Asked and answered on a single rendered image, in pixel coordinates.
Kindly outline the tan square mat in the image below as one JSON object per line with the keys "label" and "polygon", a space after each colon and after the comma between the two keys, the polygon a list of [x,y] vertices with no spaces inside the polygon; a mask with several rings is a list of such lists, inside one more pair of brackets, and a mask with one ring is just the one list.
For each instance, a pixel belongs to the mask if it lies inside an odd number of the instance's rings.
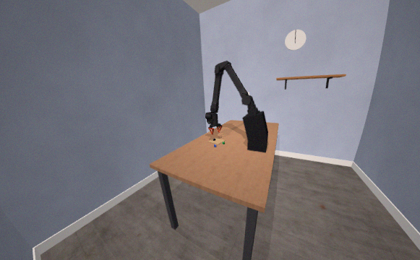
{"label": "tan square mat", "polygon": [[213,143],[213,144],[220,144],[220,143],[222,143],[224,141],[225,141],[224,139],[215,138],[215,141],[213,141],[213,139],[211,139],[208,142]]}

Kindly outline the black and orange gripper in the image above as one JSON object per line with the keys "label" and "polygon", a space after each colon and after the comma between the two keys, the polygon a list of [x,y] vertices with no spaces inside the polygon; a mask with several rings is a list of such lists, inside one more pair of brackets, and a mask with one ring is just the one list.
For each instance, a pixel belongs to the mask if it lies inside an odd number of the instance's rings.
{"label": "black and orange gripper", "polygon": [[[220,129],[218,130],[218,132],[220,132],[220,130],[221,130],[221,128],[222,128],[222,125],[220,124],[220,123],[218,123],[218,120],[214,120],[213,119],[213,125],[211,125],[210,124],[210,127],[208,127],[209,128],[209,130],[210,130],[210,132],[211,132],[211,129],[212,129],[212,131],[214,132],[214,126],[216,126],[217,127],[217,129],[218,129],[218,127],[220,127]],[[213,135],[213,132],[211,132],[211,134]]]}

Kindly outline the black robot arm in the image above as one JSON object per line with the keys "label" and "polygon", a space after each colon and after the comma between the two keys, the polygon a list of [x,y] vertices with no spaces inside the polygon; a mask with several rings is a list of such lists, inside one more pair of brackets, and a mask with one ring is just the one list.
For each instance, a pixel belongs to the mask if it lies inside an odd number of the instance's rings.
{"label": "black robot arm", "polygon": [[224,70],[227,71],[229,77],[233,81],[234,85],[236,86],[236,89],[239,91],[239,94],[241,96],[241,102],[242,105],[248,105],[248,113],[246,116],[253,116],[258,113],[260,113],[260,110],[256,108],[256,105],[254,104],[253,97],[251,95],[248,95],[248,92],[245,90],[243,84],[241,83],[240,79],[236,75],[236,72],[233,70],[231,62],[224,61],[217,65],[215,65],[215,84],[214,84],[214,90],[213,90],[213,101],[210,106],[210,111],[205,114],[205,118],[207,119],[207,123],[213,125],[213,119],[218,119],[218,108],[219,108],[219,96],[220,96],[220,86],[221,86],[221,80],[223,76]]}

